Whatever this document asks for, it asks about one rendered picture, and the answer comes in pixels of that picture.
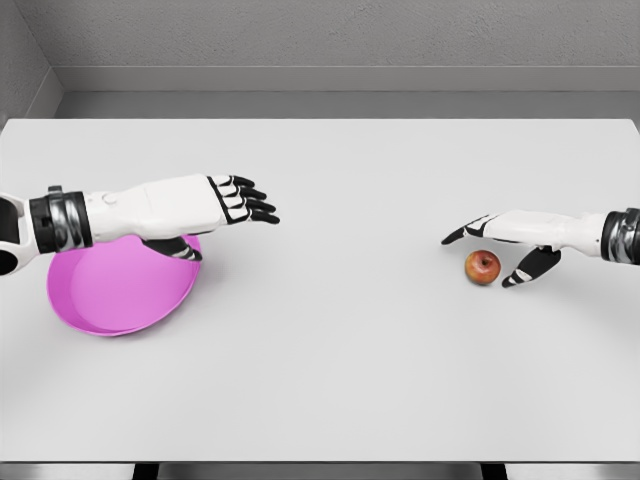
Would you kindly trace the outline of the red apple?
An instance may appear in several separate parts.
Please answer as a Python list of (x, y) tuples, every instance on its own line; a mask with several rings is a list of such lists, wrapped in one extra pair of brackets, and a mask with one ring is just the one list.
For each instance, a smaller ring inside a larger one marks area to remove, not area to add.
[(465, 259), (464, 271), (469, 281), (476, 285), (489, 285), (502, 270), (499, 257), (489, 250), (475, 250)]

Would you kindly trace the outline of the pink plate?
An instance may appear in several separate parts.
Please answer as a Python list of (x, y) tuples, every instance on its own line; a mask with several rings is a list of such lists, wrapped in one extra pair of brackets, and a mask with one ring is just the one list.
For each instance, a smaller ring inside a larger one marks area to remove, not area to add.
[(200, 263), (170, 258), (127, 236), (54, 255), (46, 289), (55, 314), (91, 335), (143, 330), (177, 309), (196, 282)]

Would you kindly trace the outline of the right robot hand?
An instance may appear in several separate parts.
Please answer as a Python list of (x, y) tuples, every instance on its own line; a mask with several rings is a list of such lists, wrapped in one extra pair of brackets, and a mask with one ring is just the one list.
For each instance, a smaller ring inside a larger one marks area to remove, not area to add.
[(503, 288), (529, 283), (546, 274), (561, 260), (561, 241), (571, 218), (566, 215), (524, 210), (481, 216), (447, 235), (442, 245), (464, 237), (489, 238), (498, 242), (527, 244), (533, 249), (502, 281)]

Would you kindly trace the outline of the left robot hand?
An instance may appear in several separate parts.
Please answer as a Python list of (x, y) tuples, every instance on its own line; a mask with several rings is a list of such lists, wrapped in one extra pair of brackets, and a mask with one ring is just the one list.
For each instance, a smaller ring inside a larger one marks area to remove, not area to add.
[(276, 207), (255, 183), (237, 175), (195, 174), (136, 187), (131, 232), (165, 256), (199, 262), (202, 254), (184, 237), (243, 222), (276, 225)]

